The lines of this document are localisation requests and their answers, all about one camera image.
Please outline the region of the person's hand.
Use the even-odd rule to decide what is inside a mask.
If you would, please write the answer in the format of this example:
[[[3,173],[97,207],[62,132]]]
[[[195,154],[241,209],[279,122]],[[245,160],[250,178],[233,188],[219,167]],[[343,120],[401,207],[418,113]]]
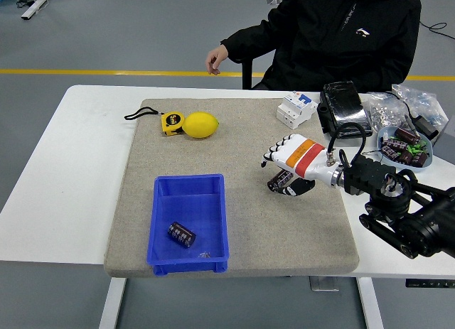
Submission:
[[[219,45],[211,50],[205,59],[206,70],[209,75],[220,74],[220,64],[228,58],[228,50],[224,45]]]

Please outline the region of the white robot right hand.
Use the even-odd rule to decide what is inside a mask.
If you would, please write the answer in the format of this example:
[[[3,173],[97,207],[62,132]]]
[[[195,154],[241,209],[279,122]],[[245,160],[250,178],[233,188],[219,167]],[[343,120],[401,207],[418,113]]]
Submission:
[[[334,186],[338,162],[329,163],[328,149],[301,134],[285,136],[262,157],[261,167],[275,163],[281,170],[267,183],[274,192],[299,196],[310,191],[316,181]]]

